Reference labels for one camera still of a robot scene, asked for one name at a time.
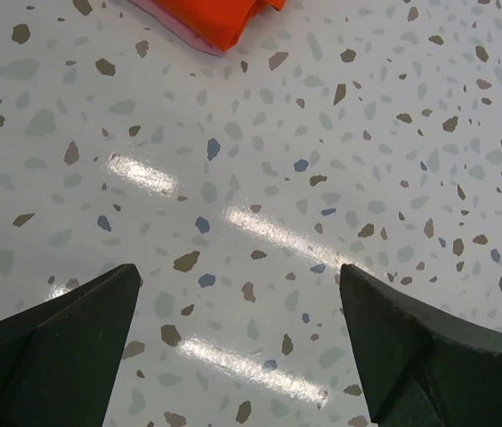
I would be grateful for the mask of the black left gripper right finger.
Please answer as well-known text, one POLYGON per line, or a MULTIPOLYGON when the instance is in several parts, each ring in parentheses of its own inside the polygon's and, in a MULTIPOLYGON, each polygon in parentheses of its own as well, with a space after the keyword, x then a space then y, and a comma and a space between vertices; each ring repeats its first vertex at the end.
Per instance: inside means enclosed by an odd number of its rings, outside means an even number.
POLYGON ((352 264, 342 266, 339 287, 372 423, 502 426, 502 333, 352 264))

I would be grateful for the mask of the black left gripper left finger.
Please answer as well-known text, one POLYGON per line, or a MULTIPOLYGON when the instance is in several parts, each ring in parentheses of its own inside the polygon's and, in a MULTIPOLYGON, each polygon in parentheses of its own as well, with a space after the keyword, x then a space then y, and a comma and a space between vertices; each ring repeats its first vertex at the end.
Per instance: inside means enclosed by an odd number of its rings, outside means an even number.
POLYGON ((101 426, 140 287, 122 264, 0 320, 0 426, 101 426))

